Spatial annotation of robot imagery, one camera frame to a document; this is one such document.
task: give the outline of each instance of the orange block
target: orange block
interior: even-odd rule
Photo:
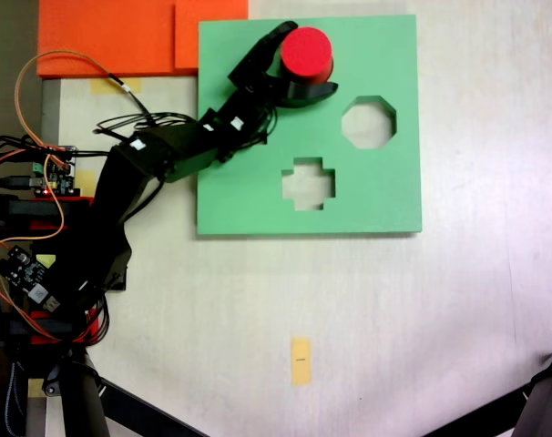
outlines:
[[[247,17],[248,0],[39,0],[38,51],[77,50],[119,76],[197,74],[199,21]],[[68,55],[40,59],[37,73],[104,75]]]
[[[246,20],[248,0],[177,0],[175,70],[196,75],[199,66],[199,21]]]
[[[176,0],[40,0],[38,50],[69,48],[121,76],[172,75]],[[88,61],[39,60],[41,77],[103,76]]]

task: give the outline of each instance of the red cylinder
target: red cylinder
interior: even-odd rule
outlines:
[[[314,27],[299,27],[282,43],[282,65],[295,82],[320,84],[332,73],[332,45],[329,37]]]

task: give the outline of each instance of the green board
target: green board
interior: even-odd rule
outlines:
[[[205,22],[199,27],[199,115],[233,91],[228,73],[283,20]],[[422,230],[416,27],[413,15],[309,18],[300,26],[331,39],[339,84],[329,99],[279,108],[267,145],[199,174],[199,234],[418,232]],[[354,103],[378,100],[395,114],[385,146],[357,148],[342,132]],[[334,171],[334,197],[320,210],[295,210],[282,174],[295,160],[322,160]]]

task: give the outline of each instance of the microcontroller board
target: microcontroller board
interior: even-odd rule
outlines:
[[[9,258],[0,260],[1,274],[12,290],[23,291],[30,300],[53,312],[59,302],[42,285],[47,272],[46,266],[37,261],[24,249],[15,246],[9,251]]]
[[[77,147],[65,146],[67,150],[77,151]],[[36,177],[42,179],[41,187],[36,188],[34,193],[37,198],[47,198],[51,196],[47,183],[44,179],[43,164],[40,162],[33,163],[33,172]],[[71,158],[66,161],[66,168],[61,168],[54,161],[49,160],[47,163],[47,180],[49,187],[53,189],[58,197],[78,197],[80,195],[79,188],[75,185],[76,177],[76,159]]]

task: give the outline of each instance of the table surface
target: table surface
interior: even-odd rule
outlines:
[[[552,352],[552,0],[251,0],[252,18],[416,14],[424,231],[198,238],[193,178],[127,225],[100,373],[211,436],[417,436]],[[147,107],[196,114],[194,78]],[[120,95],[61,83],[60,144],[108,149]],[[86,161],[99,170],[99,159]],[[291,385],[291,339],[312,383]],[[47,435],[63,435],[59,400]],[[128,435],[117,430],[115,435]]]

